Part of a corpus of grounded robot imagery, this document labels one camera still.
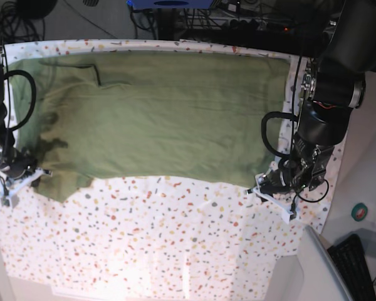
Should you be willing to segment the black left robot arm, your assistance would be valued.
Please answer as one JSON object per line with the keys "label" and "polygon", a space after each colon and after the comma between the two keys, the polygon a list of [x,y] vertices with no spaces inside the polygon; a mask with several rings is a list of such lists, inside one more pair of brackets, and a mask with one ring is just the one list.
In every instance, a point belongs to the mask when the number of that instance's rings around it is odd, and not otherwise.
{"label": "black left robot arm", "polygon": [[[324,53],[309,61],[301,84],[301,108],[270,112],[261,121],[261,136],[278,168],[256,178],[262,194],[310,191],[323,184],[333,150],[345,137],[352,111],[362,105],[365,74],[376,65],[376,1],[345,1]],[[270,119],[288,119],[297,128],[287,154],[267,138]]]}

